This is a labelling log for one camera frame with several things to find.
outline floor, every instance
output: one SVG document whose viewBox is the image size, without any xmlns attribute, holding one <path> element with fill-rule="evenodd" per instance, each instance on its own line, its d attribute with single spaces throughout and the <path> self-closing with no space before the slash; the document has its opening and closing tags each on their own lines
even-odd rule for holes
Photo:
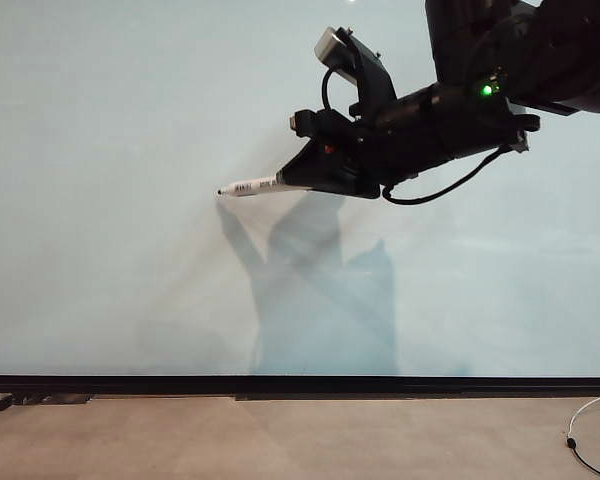
<svg viewBox="0 0 600 480">
<path fill-rule="evenodd" d="M 0 412 L 0 480 L 595 479 L 587 399 L 95 399 Z M 600 466 L 600 404 L 574 435 Z"/>
</svg>

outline white marker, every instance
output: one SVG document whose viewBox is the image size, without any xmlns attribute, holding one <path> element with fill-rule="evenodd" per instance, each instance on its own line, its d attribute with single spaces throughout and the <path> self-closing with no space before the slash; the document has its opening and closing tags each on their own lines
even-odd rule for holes
<svg viewBox="0 0 600 480">
<path fill-rule="evenodd" d="M 260 195 L 261 193 L 291 192 L 294 190 L 311 190 L 311 187 L 285 185 L 284 183 L 279 182 L 276 176 L 273 176 L 234 182 L 231 185 L 218 190 L 218 195 L 248 197 L 250 195 Z"/>
</svg>

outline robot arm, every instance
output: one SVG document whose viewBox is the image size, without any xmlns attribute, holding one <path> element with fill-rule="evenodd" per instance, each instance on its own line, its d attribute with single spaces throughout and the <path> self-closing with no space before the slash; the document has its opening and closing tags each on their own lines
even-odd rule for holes
<svg viewBox="0 0 600 480">
<path fill-rule="evenodd" d="M 350 30 L 328 28 L 315 52 L 329 68 L 324 109 L 291 128 L 309 142 L 276 175 L 279 184 L 394 203 L 424 203 L 464 183 L 499 155 L 528 150 L 540 128 L 525 107 L 600 113 L 600 0 L 427 0 L 437 82 L 397 98 L 380 58 Z M 357 86 L 352 120 L 328 102 L 329 77 Z M 438 194 L 391 198 L 398 183 L 455 158 L 496 149 Z"/>
</svg>

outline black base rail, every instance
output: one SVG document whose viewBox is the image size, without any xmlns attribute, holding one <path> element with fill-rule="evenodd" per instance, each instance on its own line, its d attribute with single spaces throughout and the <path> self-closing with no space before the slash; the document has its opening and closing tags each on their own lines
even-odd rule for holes
<svg viewBox="0 0 600 480">
<path fill-rule="evenodd" d="M 600 378 L 0 375 L 0 393 L 208 395 L 241 400 L 599 396 Z"/>
</svg>

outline white cable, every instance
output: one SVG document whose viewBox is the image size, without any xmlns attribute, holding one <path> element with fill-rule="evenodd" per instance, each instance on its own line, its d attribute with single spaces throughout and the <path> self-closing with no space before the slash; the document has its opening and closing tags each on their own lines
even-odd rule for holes
<svg viewBox="0 0 600 480">
<path fill-rule="evenodd" d="M 578 416 L 584 411 L 586 410 L 588 407 L 590 407 L 591 405 L 593 405 L 594 403 L 598 403 L 600 401 L 600 397 L 596 398 L 595 400 L 591 400 L 589 403 L 587 403 L 586 405 L 583 405 L 582 407 L 580 407 L 580 409 L 575 413 L 575 415 L 573 417 L 571 417 L 571 422 L 569 422 L 569 433 L 567 433 L 567 438 L 571 438 L 571 431 L 573 430 L 573 423 L 576 421 L 576 418 L 578 418 Z"/>
</svg>

